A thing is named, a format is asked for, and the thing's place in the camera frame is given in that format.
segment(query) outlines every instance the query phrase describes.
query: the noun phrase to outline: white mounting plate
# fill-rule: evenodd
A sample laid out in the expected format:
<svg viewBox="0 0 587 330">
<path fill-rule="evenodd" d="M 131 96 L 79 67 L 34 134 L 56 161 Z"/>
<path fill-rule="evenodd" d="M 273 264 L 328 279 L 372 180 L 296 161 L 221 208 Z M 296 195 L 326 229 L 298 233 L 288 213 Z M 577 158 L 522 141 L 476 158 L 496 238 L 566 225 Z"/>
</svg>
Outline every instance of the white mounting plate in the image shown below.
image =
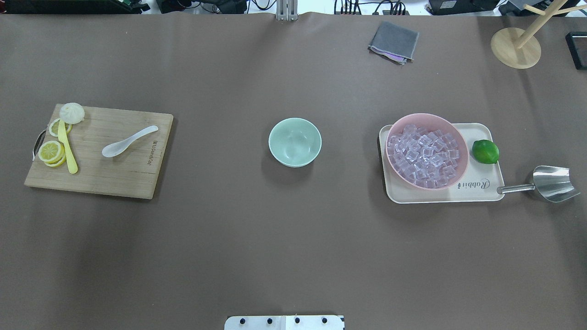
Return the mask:
<svg viewBox="0 0 587 330">
<path fill-rule="evenodd" d="M 345 317 L 341 315 L 231 316 L 224 323 L 224 330 L 345 330 Z"/>
</svg>

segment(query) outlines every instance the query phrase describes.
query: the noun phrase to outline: pink bowl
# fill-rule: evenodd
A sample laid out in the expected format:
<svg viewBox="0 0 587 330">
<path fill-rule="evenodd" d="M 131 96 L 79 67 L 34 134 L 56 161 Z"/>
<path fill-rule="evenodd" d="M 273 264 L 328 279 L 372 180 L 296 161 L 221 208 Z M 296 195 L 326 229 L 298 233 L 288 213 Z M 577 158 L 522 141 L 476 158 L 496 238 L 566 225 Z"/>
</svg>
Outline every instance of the pink bowl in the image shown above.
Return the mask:
<svg viewBox="0 0 587 330">
<path fill-rule="evenodd" d="M 397 170 L 392 166 L 392 161 L 391 161 L 391 155 L 389 154 L 389 152 L 387 151 L 387 143 L 389 142 L 389 139 L 392 135 L 396 135 L 396 134 L 401 134 L 404 127 L 407 124 L 414 124 L 417 127 L 423 127 L 425 129 L 427 129 L 428 131 L 432 132 L 435 130 L 441 130 L 443 133 L 450 133 L 453 135 L 453 138 L 457 141 L 458 144 L 458 153 L 460 158 L 457 160 L 457 168 L 456 168 L 456 172 L 457 175 L 453 178 L 451 178 L 448 181 L 448 184 L 444 187 L 440 187 L 440 188 L 424 188 L 424 187 L 420 187 L 417 186 L 411 182 L 409 182 L 408 180 L 406 180 L 403 176 L 401 176 Z M 423 190 L 443 190 L 446 188 L 451 187 L 453 184 L 457 183 L 459 180 L 461 180 L 461 178 L 463 177 L 463 174 L 465 174 L 465 171 L 467 170 L 467 166 L 469 165 L 469 150 L 467 147 L 467 143 L 465 142 L 465 139 L 463 138 L 463 136 L 461 135 L 461 132 L 459 132 L 454 126 L 453 124 L 451 124 L 450 122 L 448 122 L 448 120 L 442 118 L 442 117 L 438 117 L 436 115 L 431 115 L 429 113 L 413 113 L 411 115 L 407 115 L 405 117 L 402 117 L 400 120 L 396 121 L 395 124 L 393 124 L 392 129 L 389 130 L 389 134 L 387 135 L 387 139 L 385 141 L 385 155 L 387 157 L 387 162 L 389 163 L 389 166 L 393 169 L 393 171 L 400 177 L 402 178 L 402 180 L 404 180 L 407 184 L 416 187 L 418 189 L 423 189 Z"/>
</svg>

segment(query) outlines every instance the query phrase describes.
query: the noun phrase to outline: lemon slice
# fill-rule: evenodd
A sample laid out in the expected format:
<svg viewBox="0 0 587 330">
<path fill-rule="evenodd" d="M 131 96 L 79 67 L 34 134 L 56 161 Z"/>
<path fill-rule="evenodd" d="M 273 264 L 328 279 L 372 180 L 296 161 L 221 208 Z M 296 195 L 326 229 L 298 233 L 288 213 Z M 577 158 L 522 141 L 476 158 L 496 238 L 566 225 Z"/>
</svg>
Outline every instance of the lemon slice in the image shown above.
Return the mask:
<svg viewBox="0 0 587 330">
<path fill-rule="evenodd" d="M 43 143 L 41 149 L 39 149 L 39 159 L 45 163 L 54 163 L 65 153 L 63 145 L 57 141 L 47 141 Z"/>
<path fill-rule="evenodd" d="M 60 120 L 60 118 L 57 118 L 49 125 L 49 134 L 51 134 L 52 136 L 58 137 L 57 136 L 57 128 L 59 127 L 59 120 Z M 72 124 L 65 124 L 65 133 L 71 132 L 72 127 L 73 127 Z"/>
<path fill-rule="evenodd" d="M 63 163 L 65 163 L 65 153 L 63 154 L 63 156 L 61 156 L 61 159 L 59 159 L 57 162 L 55 163 L 47 163 L 45 162 L 45 165 L 49 166 L 49 167 L 57 167 L 57 166 L 61 166 L 63 165 Z"/>
</svg>

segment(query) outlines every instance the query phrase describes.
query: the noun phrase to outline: lime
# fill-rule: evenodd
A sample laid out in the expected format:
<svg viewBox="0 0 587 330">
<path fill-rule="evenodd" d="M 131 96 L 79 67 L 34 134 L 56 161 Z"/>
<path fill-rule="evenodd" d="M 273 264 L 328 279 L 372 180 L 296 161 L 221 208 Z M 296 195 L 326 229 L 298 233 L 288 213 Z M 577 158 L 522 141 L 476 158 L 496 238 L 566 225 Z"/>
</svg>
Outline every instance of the lime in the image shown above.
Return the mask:
<svg viewBox="0 0 587 330">
<path fill-rule="evenodd" d="M 500 159 L 500 150 L 489 140 L 477 140 L 473 143 L 473 157 L 483 164 L 495 164 Z"/>
<path fill-rule="evenodd" d="M 59 127 L 59 120 L 60 118 L 57 118 L 49 125 L 49 134 L 55 137 L 57 137 L 57 128 Z M 65 124 L 65 133 L 71 132 L 72 126 L 72 124 Z"/>
<path fill-rule="evenodd" d="M 37 156 L 39 156 L 39 159 L 45 163 L 51 164 L 59 161 L 64 153 L 65 150 L 61 143 L 57 141 L 47 141 L 43 143 Z"/>
</svg>

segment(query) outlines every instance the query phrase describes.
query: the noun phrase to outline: wooden stand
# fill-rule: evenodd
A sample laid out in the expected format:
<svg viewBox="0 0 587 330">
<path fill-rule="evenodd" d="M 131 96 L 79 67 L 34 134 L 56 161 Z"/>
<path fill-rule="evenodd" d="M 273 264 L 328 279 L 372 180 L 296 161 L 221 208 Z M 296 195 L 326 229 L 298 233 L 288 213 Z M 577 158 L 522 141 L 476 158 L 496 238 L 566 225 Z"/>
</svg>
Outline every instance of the wooden stand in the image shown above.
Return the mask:
<svg viewBox="0 0 587 330">
<path fill-rule="evenodd" d="M 564 14 L 587 5 L 560 10 L 567 0 L 554 0 L 545 11 L 524 5 L 524 9 L 540 15 L 528 29 L 505 28 L 491 38 L 491 50 L 503 64 L 516 69 L 528 69 L 538 63 L 541 49 L 534 34 L 554 15 Z"/>
</svg>

